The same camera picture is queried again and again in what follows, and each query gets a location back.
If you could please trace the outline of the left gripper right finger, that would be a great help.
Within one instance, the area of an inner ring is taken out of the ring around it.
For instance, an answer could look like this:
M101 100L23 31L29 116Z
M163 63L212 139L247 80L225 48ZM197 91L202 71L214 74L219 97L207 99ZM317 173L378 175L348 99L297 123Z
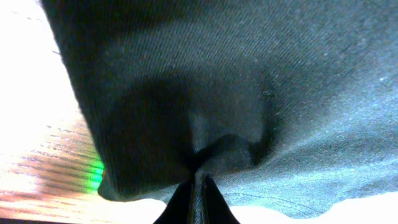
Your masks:
M204 176L200 199L200 221L202 224L240 224L209 175Z

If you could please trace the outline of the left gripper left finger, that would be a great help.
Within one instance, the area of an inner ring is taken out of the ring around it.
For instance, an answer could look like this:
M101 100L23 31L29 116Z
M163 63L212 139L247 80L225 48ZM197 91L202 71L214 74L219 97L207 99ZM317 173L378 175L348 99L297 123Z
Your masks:
M192 191L194 181L179 184L165 210L154 224L192 224Z

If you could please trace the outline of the black t-shirt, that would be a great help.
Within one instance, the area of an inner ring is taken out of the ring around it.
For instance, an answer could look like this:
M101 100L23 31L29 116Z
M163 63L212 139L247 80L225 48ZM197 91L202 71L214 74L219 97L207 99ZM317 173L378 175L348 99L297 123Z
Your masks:
M397 190L397 2L42 3L104 164L106 200L312 218Z

